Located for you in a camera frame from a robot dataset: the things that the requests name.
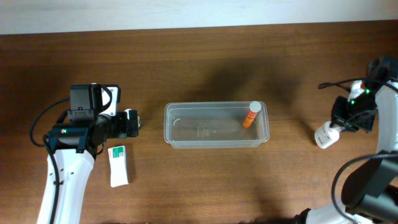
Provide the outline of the orange tube white cap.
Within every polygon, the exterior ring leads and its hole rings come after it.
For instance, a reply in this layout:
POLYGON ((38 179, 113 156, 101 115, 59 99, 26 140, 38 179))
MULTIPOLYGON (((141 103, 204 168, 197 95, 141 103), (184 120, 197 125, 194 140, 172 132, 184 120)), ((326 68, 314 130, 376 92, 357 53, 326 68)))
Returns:
POLYGON ((244 128, 250 128, 252 123, 254 122, 258 112, 260 112, 262 105, 258 101, 252 101, 249 104, 248 113, 243 121, 244 128))

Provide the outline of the white plastic bottle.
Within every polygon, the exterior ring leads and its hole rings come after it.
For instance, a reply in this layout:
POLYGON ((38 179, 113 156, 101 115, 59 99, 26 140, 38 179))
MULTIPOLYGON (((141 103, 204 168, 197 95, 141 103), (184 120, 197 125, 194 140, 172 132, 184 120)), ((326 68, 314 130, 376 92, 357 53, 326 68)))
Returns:
POLYGON ((315 131, 315 142, 321 149, 326 149, 339 140, 342 130, 343 127, 327 121, 315 131))

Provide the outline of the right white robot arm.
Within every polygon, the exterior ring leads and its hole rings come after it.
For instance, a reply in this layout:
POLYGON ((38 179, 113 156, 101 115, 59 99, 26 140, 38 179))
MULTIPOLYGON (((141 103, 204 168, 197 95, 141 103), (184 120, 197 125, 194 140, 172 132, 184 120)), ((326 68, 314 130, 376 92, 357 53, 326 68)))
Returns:
POLYGON ((397 187, 391 184, 397 178, 397 59, 375 59, 364 78, 349 82, 349 95, 336 98, 315 141, 326 149, 342 132, 370 132, 377 119, 376 152, 342 165, 332 182, 331 203, 304 210, 292 223, 397 223, 397 187))

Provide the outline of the dark brown bottle white cap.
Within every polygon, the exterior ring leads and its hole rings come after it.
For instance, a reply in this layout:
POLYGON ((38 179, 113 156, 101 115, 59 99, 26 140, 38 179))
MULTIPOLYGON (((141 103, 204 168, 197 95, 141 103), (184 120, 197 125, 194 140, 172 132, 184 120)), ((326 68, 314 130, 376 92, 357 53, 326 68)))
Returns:
POLYGON ((140 130, 142 121, 138 114, 138 111, 132 109, 126 109, 124 112, 126 113, 126 117, 130 127, 132 129, 140 130))

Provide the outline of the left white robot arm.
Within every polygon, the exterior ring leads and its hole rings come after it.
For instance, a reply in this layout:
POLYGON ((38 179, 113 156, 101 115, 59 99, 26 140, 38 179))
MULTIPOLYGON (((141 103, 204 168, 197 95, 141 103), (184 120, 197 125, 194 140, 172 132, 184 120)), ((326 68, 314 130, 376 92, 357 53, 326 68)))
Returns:
POLYGON ((70 107, 43 136, 47 180, 38 223, 79 223, 90 173, 109 139, 135 138, 141 120, 136 110, 118 111, 118 85, 73 85, 70 107))

